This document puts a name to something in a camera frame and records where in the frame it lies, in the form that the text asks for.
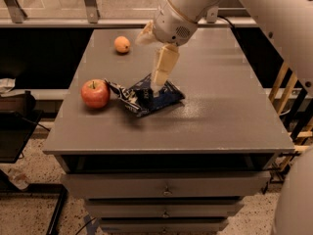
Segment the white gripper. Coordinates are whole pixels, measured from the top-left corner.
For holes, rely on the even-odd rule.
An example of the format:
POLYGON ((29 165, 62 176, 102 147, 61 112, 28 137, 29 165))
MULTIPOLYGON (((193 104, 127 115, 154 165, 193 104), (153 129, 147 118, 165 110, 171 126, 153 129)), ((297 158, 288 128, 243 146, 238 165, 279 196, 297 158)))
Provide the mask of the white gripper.
POLYGON ((151 88, 155 97, 179 59, 177 46, 186 44, 197 29, 197 23, 182 14, 170 0, 164 0, 157 8, 153 21, 149 21, 136 37, 137 45, 151 44, 155 37, 159 42, 167 43, 156 50, 151 75, 151 88))

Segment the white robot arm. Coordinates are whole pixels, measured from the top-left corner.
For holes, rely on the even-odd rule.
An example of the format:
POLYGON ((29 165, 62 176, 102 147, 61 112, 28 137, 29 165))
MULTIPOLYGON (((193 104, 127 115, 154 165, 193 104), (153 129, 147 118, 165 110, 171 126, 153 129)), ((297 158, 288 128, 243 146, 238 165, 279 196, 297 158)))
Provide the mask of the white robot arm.
MULTIPOLYGON (((164 0, 136 42, 163 44, 156 53, 152 89, 159 91, 198 21, 221 0, 164 0)), ((311 0, 239 0, 275 49, 313 94, 313 3, 311 0)), ((313 235, 313 150, 295 160, 285 179, 271 235, 313 235)))

